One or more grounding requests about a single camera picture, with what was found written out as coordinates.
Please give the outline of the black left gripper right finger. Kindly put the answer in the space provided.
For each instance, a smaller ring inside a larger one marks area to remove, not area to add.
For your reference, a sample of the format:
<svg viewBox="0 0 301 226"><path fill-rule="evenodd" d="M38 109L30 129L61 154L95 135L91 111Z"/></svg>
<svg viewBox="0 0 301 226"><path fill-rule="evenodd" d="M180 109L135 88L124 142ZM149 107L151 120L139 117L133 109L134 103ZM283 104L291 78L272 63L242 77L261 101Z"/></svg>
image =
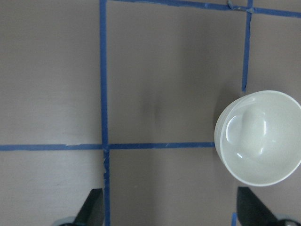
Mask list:
<svg viewBox="0 0 301 226"><path fill-rule="evenodd" d="M237 189L237 215L242 226L281 226L282 222L249 187Z"/></svg>

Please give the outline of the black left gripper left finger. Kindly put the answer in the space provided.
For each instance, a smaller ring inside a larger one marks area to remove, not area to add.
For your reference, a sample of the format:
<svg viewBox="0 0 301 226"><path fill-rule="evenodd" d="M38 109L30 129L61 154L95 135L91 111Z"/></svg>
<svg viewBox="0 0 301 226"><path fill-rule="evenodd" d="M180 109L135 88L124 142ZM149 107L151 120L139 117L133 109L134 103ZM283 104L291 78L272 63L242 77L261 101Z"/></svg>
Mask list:
<svg viewBox="0 0 301 226"><path fill-rule="evenodd" d="M103 190L92 189L78 212L75 226L102 226L104 221Z"/></svg>

